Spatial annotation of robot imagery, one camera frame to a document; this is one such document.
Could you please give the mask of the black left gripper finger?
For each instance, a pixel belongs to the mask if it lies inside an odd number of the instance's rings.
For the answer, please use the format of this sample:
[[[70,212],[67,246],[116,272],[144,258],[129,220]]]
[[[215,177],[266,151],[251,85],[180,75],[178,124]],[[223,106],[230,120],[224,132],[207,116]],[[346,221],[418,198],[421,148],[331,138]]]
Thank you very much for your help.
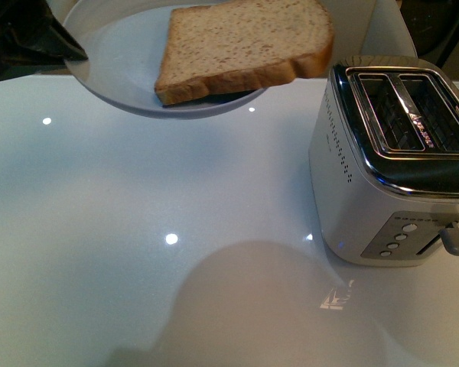
[[[0,1],[0,82],[87,59],[46,1]]]

